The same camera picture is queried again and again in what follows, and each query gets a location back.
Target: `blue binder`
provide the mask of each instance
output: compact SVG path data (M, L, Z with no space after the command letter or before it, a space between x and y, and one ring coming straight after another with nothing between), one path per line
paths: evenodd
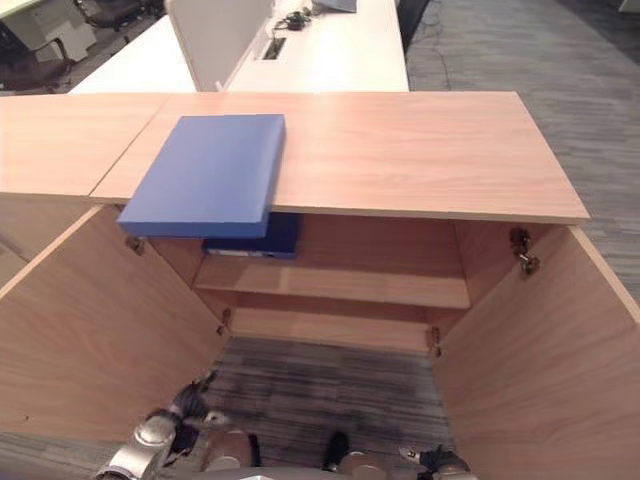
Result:
M272 257L292 260L300 230L300 214L272 212L264 238L207 238L202 248L212 255Z
M260 238L284 116L182 117L118 219L138 236Z

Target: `gray carpet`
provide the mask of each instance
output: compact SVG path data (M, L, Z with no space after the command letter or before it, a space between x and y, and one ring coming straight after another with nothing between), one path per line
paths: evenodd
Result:
M519 92L593 217L587 233L638 299L640 16L616 8L609 0L434 0L408 69L413 90ZM111 37L94 49L74 83L117 45ZM212 400L259 434L268 464L317 465L336 427L397 468L398 443L451 441L423 358L234 340L223 360ZM0 472L87 478L114 448L1 434ZM164 475L187 478L198 454Z
M518 92L640 299L640 14L618 4L433 0L407 68L412 90Z
M327 440L342 430L353 449L378 455L394 478L413 480L417 470L397 455L400 445L453 446L429 360L416 355L233 339L208 401L258 436L266 466L319 467ZM198 447L162 477L189 478L202 461L202 441ZM0 434L0 473L86 479L116 448Z

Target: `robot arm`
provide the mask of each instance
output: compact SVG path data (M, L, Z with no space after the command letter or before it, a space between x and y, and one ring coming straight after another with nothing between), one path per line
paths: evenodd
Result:
M427 452L417 452L410 448L400 448L399 452L405 460L427 468L418 477L419 480L478 480L471 473L467 462L451 450L444 450L442 445Z
M188 455L200 432L187 420L208 424L226 421L224 415L209 410L202 398L215 376L215 370L210 371L182 389L168 408L151 413L94 478L152 480L161 468Z

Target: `office chair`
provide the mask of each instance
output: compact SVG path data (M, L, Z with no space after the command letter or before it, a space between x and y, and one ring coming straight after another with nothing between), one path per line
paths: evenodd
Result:
M138 0L73 0L73 4L89 25L110 28L114 32L137 20L145 10L144 4ZM129 43L127 35L124 41Z
M398 24L400 25L402 49L405 55L411 46L411 40L413 40L429 2L430 0L400 0L397 8Z
M38 53L55 45L62 58L38 59ZM54 93L60 86L57 79L67 73L75 62L67 55L62 40L54 38L30 50L9 28L0 22L0 90L21 91L46 88Z
M162 16L167 13L164 7L164 0L144 0L144 6L149 15L159 20Z

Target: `door hinge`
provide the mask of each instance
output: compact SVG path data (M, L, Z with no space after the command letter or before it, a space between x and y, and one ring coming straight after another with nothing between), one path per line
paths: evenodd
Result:
M221 323L222 325L224 325L225 327L229 326L229 322L231 321L231 309L230 308L225 308L222 311L222 319L221 319Z
M144 253L144 245L147 243L147 239L145 237L134 237L133 235L127 235L124 243L127 247L133 250L136 255L142 256Z
M441 339L441 334L440 334L440 329L438 327L431 327L431 330L429 331L430 334L430 347L429 347L429 352L433 354L434 357L441 357L442 356L442 347L440 346L440 339Z
M217 329L216 329L216 333L219 336L222 336L224 334L225 329L229 328L229 323L231 322L231 309L230 308L225 308L222 311L222 316L220 318L220 323L222 325L220 325Z
M522 274L525 277L533 275L540 269L540 259L529 253L531 246L531 236L525 228L515 227L509 232L511 241L511 251L522 267Z

